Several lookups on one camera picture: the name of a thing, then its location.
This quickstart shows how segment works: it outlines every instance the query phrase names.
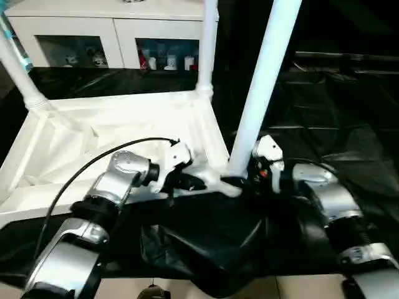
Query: white pole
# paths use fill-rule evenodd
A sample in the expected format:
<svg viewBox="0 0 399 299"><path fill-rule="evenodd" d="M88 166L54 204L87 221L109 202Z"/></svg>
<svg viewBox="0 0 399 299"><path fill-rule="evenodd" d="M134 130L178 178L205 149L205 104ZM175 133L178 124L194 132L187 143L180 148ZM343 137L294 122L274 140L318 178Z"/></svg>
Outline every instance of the white pole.
<svg viewBox="0 0 399 299"><path fill-rule="evenodd" d="M196 89L212 94L212 69L216 42L218 0L204 0L204 20L199 41L199 74Z"/></svg>
<svg viewBox="0 0 399 299"><path fill-rule="evenodd" d="M0 32L0 60L17 85L19 91L22 93L26 108L30 110L32 108L45 107L47 105L47 99L36 88L33 81L22 67L3 32Z"/></svg>
<svg viewBox="0 0 399 299"><path fill-rule="evenodd" d="M22 67L16 53L13 51L11 44L3 32L0 32L0 61L22 93L25 107L29 111L34 113L40 113L43 110L51 111L66 128L77 131L85 129L84 125L77 123L73 119L65 116L62 112L57 111L51 105L50 101L37 89L30 76Z"/></svg>
<svg viewBox="0 0 399 299"><path fill-rule="evenodd" d="M245 176L302 0L274 0L227 168Z"/></svg>

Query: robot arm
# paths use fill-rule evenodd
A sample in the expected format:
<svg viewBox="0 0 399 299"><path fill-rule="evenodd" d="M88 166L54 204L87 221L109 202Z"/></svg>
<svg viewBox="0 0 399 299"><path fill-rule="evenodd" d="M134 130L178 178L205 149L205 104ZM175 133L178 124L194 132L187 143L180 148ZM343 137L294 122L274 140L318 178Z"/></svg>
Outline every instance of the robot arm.
<svg viewBox="0 0 399 299"><path fill-rule="evenodd" d="M399 298L399 263L330 166L287 165L290 159L282 158L280 147L270 136L261 138L253 156L258 165L267 161L268 169L263 171L268 172L275 193L304 196L318 211L342 273L348 278L343 284L348 298Z"/></svg>
<svg viewBox="0 0 399 299"><path fill-rule="evenodd" d="M173 145L159 164L129 151L112 155L85 195L75 202L72 216L57 231L36 261L22 298L93 298L101 280L102 253L110 232L133 187L159 192L176 167L191 155L183 143Z"/></svg>

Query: black plastic sheet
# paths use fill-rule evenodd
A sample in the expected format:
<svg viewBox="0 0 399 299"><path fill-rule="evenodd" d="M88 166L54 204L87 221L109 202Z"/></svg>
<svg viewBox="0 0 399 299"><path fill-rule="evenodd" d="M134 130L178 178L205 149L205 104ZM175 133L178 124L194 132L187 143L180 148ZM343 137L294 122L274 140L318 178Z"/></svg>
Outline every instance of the black plastic sheet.
<svg viewBox="0 0 399 299"><path fill-rule="evenodd" d="M133 70L39 69L32 76L49 98L189 90L196 82L195 76ZM228 83L214 78L213 106L231 148L245 99L229 97ZM396 85L391 77L281 75L261 134L271 134L285 157L323 161L344 173L399 258ZM21 99L13 93L12 101ZM226 115L226 105L236 107L237 114ZM47 241L66 217L52 219ZM20 221L0 231L0 280L23 285L41 223ZM131 204L120 216L107 257L105 277L185 278L220 298L255 277L338 271L309 203L273 194Z"/></svg>

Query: black cable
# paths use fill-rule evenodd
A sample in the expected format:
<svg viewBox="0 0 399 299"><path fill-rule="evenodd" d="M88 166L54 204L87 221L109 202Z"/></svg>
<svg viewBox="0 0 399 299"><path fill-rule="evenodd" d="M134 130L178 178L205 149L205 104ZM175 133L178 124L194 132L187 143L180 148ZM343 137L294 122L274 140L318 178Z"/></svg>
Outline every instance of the black cable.
<svg viewBox="0 0 399 299"><path fill-rule="evenodd" d="M87 162L82 168L80 168L64 185L63 187L60 189L60 191L58 192L58 194L56 195L56 197L54 198L54 200L52 201L49 210L47 211L46 214L46 218L44 219L43 222L43 226L41 229L41 232L39 234L39 238L37 239L37 244L36 244L36 249L35 249L35 254L34 254L34 262L36 261L36 259L39 257L39 253L40 253L40 248L42 245L42 241L43 241L43 236L44 233L46 232L47 229L47 225L49 223L50 217L51 217L51 213L55 208L55 205L57 204L58 200L60 199L61 195L65 192L65 190L69 187L69 185L72 184L73 181L75 181L75 179L81 174L83 173L89 166L91 166L92 164L94 164L95 162L97 162L99 159L104 158L105 156L108 156L109 154L113 153L114 151L120 150L121 148L125 148L127 146L130 145L135 145L137 143L141 143L144 141L151 141L151 140L165 140L165 141L169 141L171 143L171 145L175 145L177 143L177 141L173 140L173 139L169 139L169 138L163 138L163 137L149 137L149 138L142 138L142 139L138 139L138 140L133 140L133 141L129 141L127 143L124 143L122 145L118 145L112 149L109 149L108 151L105 151L104 153L98 155L97 157L91 159L89 162Z"/></svg>

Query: floor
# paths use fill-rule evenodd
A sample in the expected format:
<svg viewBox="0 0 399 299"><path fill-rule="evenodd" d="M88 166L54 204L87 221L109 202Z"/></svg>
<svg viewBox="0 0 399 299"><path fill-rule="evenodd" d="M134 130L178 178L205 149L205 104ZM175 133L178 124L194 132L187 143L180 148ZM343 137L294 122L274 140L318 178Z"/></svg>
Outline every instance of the floor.
<svg viewBox="0 0 399 299"><path fill-rule="evenodd" d="M344 299L340 275L268 277L252 281L231 299ZM150 278L105 279L95 299L135 299L151 284ZM154 284L171 292L172 299L211 299L187 280L154 279ZM21 291L0 285L0 298L19 299Z"/></svg>

